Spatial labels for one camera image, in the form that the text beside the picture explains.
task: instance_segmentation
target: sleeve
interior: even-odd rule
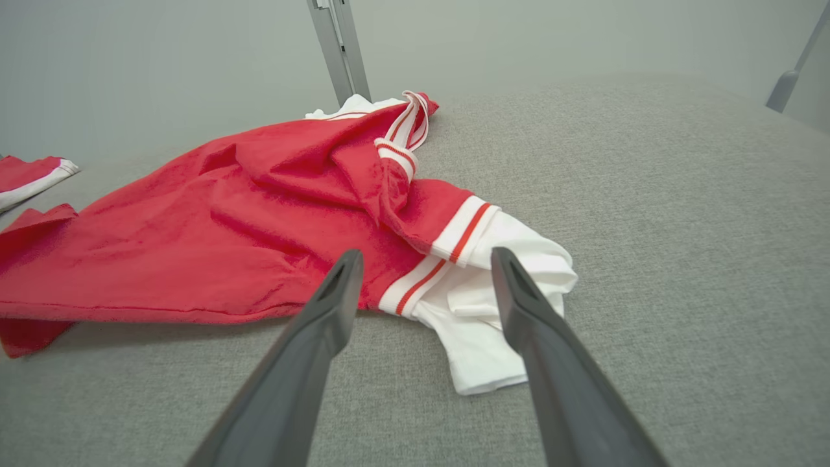
[[[497,246],[516,254],[562,316],[562,296],[577,281],[564,248],[512,216],[495,213],[471,249],[466,267],[449,266],[440,281],[415,303],[410,316],[438,334],[447,351],[453,384],[461,395],[527,381],[524,362],[501,332],[490,272],[491,251]]]

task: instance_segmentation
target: red cloth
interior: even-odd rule
[[[27,210],[0,233],[4,350],[40,350],[76,321],[291,315],[350,248],[364,253],[359,306],[378,309],[471,196],[440,180],[410,183],[396,155],[378,157],[375,139],[400,141],[408,111],[413,103],[265,126],[191,150],[80,214]],[[401,130],[410,147],[426,134],[415,131],[426,112],[414,111]],[[390,140],[379,144],[414,166]]]
[[[0,159],[0,192],[12,191],[25,184],[42,179],[61,165],[58,157],[46,157],[34,162],[24,162],[7,155]]]

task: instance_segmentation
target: gray table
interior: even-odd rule
[[[420,176],[573,254],[567,320],[674,465],[830,465],[830,138],[670,76],[440,104]],[[82,208],[173,155],[26,207]],[[86,323],[0,360],[0,465],[181,465],[284,325]],[[359,314],[311,465],[543,462],[527,385],[458,396],[432,331]]]

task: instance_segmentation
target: garment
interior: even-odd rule
[[[493,246],[514,249],[561,312],[559,245],[471,192],[417,179],[437,105],[373,105],[207,143],[80,214],[29,209],[0,233],[0,339],[42,349],[74,321],[231,324],[297,313],[344,251],[364,253],[359,306],[434,328],[456,390],[525,381],[498,325]]]
[[[71,161],[46,157],[24,162],[10,155],[0,159],[0,213],[81,170]]]

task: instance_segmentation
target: white wall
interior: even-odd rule
[[[0,0],[0,154],[177,155],[336,106],[303,0]]]
[[[826,0],[353,0],[372,97],[665,71],[765,103]]]

